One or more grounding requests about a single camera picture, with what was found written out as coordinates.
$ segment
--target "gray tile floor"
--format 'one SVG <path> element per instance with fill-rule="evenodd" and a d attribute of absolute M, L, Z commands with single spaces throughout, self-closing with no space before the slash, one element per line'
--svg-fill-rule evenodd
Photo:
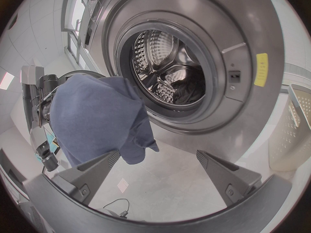
<path fill-rule="evenodd" d="M 260 136 L 237 161 L 237 165 L 262 174 L 265 181 L 274 172 L 268 163 L 268 139 L 286 105 L 287 94 L 280 94 L 275 109 Z M 157 141 L 160 152 L 146 149 L 146 158 L 137 165 L 117 161 L 90 203 L 100 209 L 106 204 L 127 198 L 130 201 L 128 219 L 149 222 L 181 221 L 205 216 L 226 208 L 224 201 L 194 154 Z M 58 155 L 66 161 L 64 154 Z M 278 173 L 291 180 L 294 172 Z M 128 187 L 118 188 L 124 179 Z M 127 209 L 119 200 L 109 205 L 116 213 Z"/>

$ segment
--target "yellow sticker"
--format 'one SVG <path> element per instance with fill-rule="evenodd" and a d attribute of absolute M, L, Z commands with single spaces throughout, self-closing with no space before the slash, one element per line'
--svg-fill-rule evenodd
<path fill-rule="evenodd" d="M 268 55 L 266 53 L 260 53 L 256 55 L 257 57 L 257 75 L 254 85 L 264 87 L 268 77 Z"/>

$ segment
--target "white laundry basket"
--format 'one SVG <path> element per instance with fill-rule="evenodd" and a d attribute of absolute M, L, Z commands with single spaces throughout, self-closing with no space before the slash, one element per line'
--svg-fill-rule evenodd
<path fill-rule="evenodd" d="M 311 90 L 288 87 L 282 116 L 269 139 L 269 164 L 275 171 L 292 171 L 311 156 Z"/>

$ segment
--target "washing machine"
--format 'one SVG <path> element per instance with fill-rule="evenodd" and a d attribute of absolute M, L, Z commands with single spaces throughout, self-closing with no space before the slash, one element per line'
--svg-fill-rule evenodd
<path fill-rule="evenodd" d="M 271 0 L 90 0 L 79 32 L 138 87 L 154 137 L 235 162 L 274 108 L 284 42 Z"/>

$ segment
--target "textured grip surface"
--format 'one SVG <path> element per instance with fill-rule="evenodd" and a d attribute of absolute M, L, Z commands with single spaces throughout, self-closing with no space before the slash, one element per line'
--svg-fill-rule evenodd
<path fill-rule="evenodd" d="M 199 150 L 196 151 L 196 158 L 200 161 L 202 167 L 207 169 L 208 159 Z"/>
<path fill-rule="evenodd" d="M 115 163 L 118 161 L 119 158 L 120 158 L 120 152 L 117 151 L 113 156 L 111 156 L 108 159 L 109 169 L 112 169 L 112 167 L 115 165 Z"/>

